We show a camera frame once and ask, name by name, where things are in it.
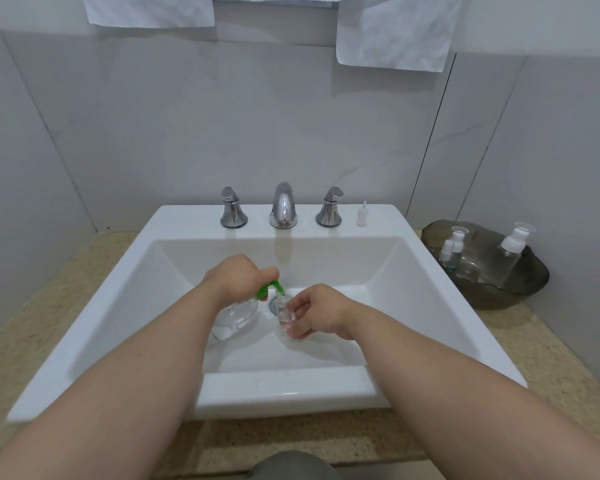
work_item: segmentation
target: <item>dark transparent bowl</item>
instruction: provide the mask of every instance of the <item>dark transparent bowl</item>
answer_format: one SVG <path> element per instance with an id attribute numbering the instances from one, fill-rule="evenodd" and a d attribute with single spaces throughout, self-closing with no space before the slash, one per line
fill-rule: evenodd
<path id="1" fill-rule="evenodd" d="M 542 290 L 549 281 L 549 270 L 527 246 L 502 288 L 480 282 L 478 278 L 487 269 L 490 253 L 505 236 L 471 222 L 435 221 L 422 230 L 421 239 L 436 260 L 445 240 L 451 236 L 453 226 L 469 229 L 464 238 L 463 259 L 454 271 L 440 266 L 475 309 L 503 310 L 517 305 Z"/>

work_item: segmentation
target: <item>sink rim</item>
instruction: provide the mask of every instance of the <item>sink rim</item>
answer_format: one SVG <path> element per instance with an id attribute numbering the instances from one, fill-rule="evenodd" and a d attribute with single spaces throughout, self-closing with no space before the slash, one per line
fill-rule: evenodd
<path id="1" fill-rule="evenodd" d="M 368 204 L 368 225 L 357 227 L 358 205 L 340 205 L 343 222 L 336 228 L 321 227 L 315 222 L 317 205 L 296 205 L 298 223 L 289 230 L 269 225 L 270 205 L 243 205 L 249 222 L 240 229 L 220 225 L 222 205 L 163 206 L 138 234 L 127 252 L 106 277 L 87 306 L 51 352 L 24 389 L 7 420 L 33 419 L 73 382 L 70 370 L 80 347 L 95 333 L 118 294 L 140 266 L 144 254 L 155 241 L 186 239 L 289 239 L 293 237 L 389 237 L 395 236 L 412 250 L 422 270 L 454 311 L 460 325 L 476 342 L 478 360 L 523 386 L 526 381 L 494 336 L 469 306 L 435 259 L 414 233 L 398 209 L 389 204 Z M 214 226 L 200 226 L 211 222 Z M 323 403 L 311 408 L 309 403 Z M 261 411 L 254 410 L 258 404 Z M 203 377 L 198 401 L 188 417 L 261 417 L 279 414 L 284 405 L 294 404 L 293 413 L 333 409 L 359 409 L 389 406 L 364 365 L 342 365 L 282 371 L 213 372 Z M 218 413 L 218 411 L 235 411 Z"/>

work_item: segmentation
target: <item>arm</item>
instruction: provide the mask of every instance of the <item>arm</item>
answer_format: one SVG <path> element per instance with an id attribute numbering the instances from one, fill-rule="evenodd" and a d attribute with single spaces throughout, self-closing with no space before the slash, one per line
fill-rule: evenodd
<path id="1" fill-rule="evenodd" d="M 211 326 L 225 306 L 278 279 L 232 256 L 96 362 L 0 451 L 0 479 L 149 476 L 202 379 Z"/>
<path id="2" fill-rule="evenodd" d="M 600 479 L 600 442 L 480 362 L 326 285 L 290 303 L 293 338 L 354 339 L 371 374 L 449 479 Z"/>

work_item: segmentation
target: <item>green nozzle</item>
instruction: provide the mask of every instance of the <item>green nozzle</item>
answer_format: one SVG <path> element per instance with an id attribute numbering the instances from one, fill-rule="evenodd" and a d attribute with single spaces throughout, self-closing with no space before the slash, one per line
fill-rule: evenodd
<path id="1" fill-rule="evenodd" d="M 266 301 L 267 298 L 269 297 L 269 287 L 270 286 L 273 286 L 273 288 L 278 290 L 280 295 L 284 295 L 284 293 L 285 293 L 284 288 L 282 288 L 282 286 L 280 286 L 280 283 L 276 280 L 276 281 L 272 281 L 268 285 L 264 285 L 262 288 L 260 288 L 258 290 L 258 292 L 256 293 L 256 298 L 258 298 L 260 301 Z"/>

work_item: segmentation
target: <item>grout line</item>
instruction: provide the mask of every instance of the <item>grout line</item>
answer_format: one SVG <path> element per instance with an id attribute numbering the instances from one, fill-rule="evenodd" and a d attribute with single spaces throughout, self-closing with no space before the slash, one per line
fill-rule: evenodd
<path id="1" fill-rule="evenodd" d="M 13 53 L 11 52 L 11 49 L 9 48 L 9 44 L 7 43 L 7 40 L 5 40 L 4 36 L 2 35 L 2 31 L 0 31 L 0 38 L 2 39 L 2 43 L 6 47 L 7 52 L 9 53 L 9 56 L 11 57 L 11 62 L 13 62 L 13 65 L 16 67 L 16 70 L 20 74 L 20 79 L 22 80 L 22 83 L 24 84 L 24 87 L 27 90 L 27 94 L 29 95 L 29 99 L 31 99 L 31 102 L 33 103 L 33 106 L 36 108 L 36 111 L 38 112 L 38 117 L 40 118 L 40 121 L 42 121 L 42 124 L 45 127 L 45 131 L 47 132 L 47 135 L 49 136 L 49 139 L 51 140 L 51 144 L 53 144 L 54 148 L 56 149 L 56 153 L 58 155 L 58 158 L 60 158 L 60 163 L 62 163 L 62 166 L 64 168 L 64 172 L 66 173 L 66 176 L 69 178 L 69 181 L 71 182 L 71 185 L 73 186 L 73 190 L 75 191 L 76 195 L 78 195 L 78 200 L 80 201 L 80 204 L 82 204 L 82 208 L 84 209 L 84 212 L 87 214 L 87 218 L 91 222 L 93 230 L 96 231 L 96 233 L 97 233 L 98 232 L 98 228 L 96 227 L 96 223 L 94 222 L 93 217 L 91 217 L 91 213 L 89 212 L 89 209 L 87 209 L 87 205 L 85 204 L 84 199 L 82 198 L 82 195 L 80 194 L 80 191 L 78 190 L 78 185 L 75 183 L 75 180 L 71 176 L 71 172 L 69 172 L 69 167 L 67 166 L 66 162 L 64 161 L 64 158 L 62 158 L 62 154 L 60 153 L 60 149 L 58 149 L 58 147 L 56 145 L 56 140 L 54 140 L 54 138 L 51 136 L 51 131 L 49 131 L 49 128 L 47 126 L 47 122 L 42 117 L 42 113 L 40 112 L 40 108 L 38 107 L 38 104 L 36 103 L 36 100 L 33 98 L 33 94 L 31 93 L 31 88 L 27 84 L 27 80 L 25 79 L 24 74 L 20 70 L 20 67 L 18 67 L 18 64 L 16 64 L 16 59 L 13 56 Z"/>
<path id="2" fill-rule="evenodd" d="M 407 212 L 404 215 L 404 218 L 407 218 L 407 214 L 409 213 L 409 209 L 411 208 L 411 201 L 413 200 L 413 195 L 416 193 L 416 186 L 418 185 L 418 179 L 420 178 L 420 173 L 422 172 L 422 167 L 424 165 L 424 159 L 427 157 L 427 150 L 429 149 L 429 144 L 431 143 L 431 137 L 433 136 L 433 130 L 436 127 L 436 122 L 438 120 L 438 115 L 440 114 L 440 108 L 442 107 L 442 101 L 445 99 L 445 93 L 447 92 L 447 86 L 449 85 L 449 79 L 451 79 L 451 72 L 454 69 L 454 63 L 456 62 L 457 52 L 454 54 L 454 59 L 451 61 L 451 68 L 449 69 L 449 75 L 447 76 L 447 81 L 445 82 L 445 88 L 442 90 L 442 97 L 440 97 L 440 104 L 438 105 L 438 112 L 436 112 L 436 119 L 433 120 L 433 126 L 431 127 L 431 133 L 429 133 L 429 140 L 427 141 L 427 147 L 424 149 L 424 155 L 422 156 L 422 161 L 420 162 L 420 168 L 418 170 L 418 176 L 416 177 L 416 181 L 413 185 L 413 191 L 411 192 L 411 197 L 409 199 L 409 204 L 407 206 Z"/>
<path id="3" fill-rule="evenodd" d="M 485 156 L 487 156 L 487 151 L 489 150 L 489 146 L 491 145 L 493 137 L 496 134 L 498 126 L 500 126 L 500 120 L 502 119 L 502 115 L 504 114 L 504 111 L 507 108 L 507 104 L 509 104 L 509 99 L 511 99 L 511 96 L 513 94 L 513 90 L 516 88 L 516 85 L 518 83 L 518 79 L 520 78 L 520 74 L 522 74 L 522 69 L 525 66 L 525 64 L 527 63 L 527 59 L 528 59 L 528 55 L 525 56 L 525 60 L 523 60 L 522 64 L 520 64 L 520 70 L 518 71 L 518 75 L 516 76 L 516 79 L 513 81 L 513 84 L 511 85 L 511 90 L 509 91 L 509 95 L 507 96 L 507 100 L 504 102 L 504 106 L 502 106 L 502 111 L 500 112 L 500 116 L 498 117 L 498 122 L 496 123 L 496 126 L 493 129 L 493 132 L 491 133 L 491 137 L 489 138 L 489 142 L 487 143 L 487 146 L 484 149 L 484 153 L 482 154 L 482 158 L 480 159 L 480 163 L 478 163 L 478 168 L 475 169 L 475 173 L 473 174 L 473 178 L 471 179 L 471 183 L 469 184 L 469 188 L 467 189 L 466 193 L 464 194 L 464 199 L 462 201 L 462 204 L 460 204 L 460 208 L 458 209 L 458 213 L 456 215 L 456 220 L 458 220 L 458 218 L 460 218 L 460 213 L 462 212 L 462 208 L 464 207 L 464 203 L 466 202 L 467 197 L 469 197 L 469 192 L 471 192 L 471 187 L 473 186 L 473 183 L 475 182 L 475 177 L 478 176 L 478 172 L 480 171 L 480 167 L 482 166 L 482 162 L 484 161 Z"/>

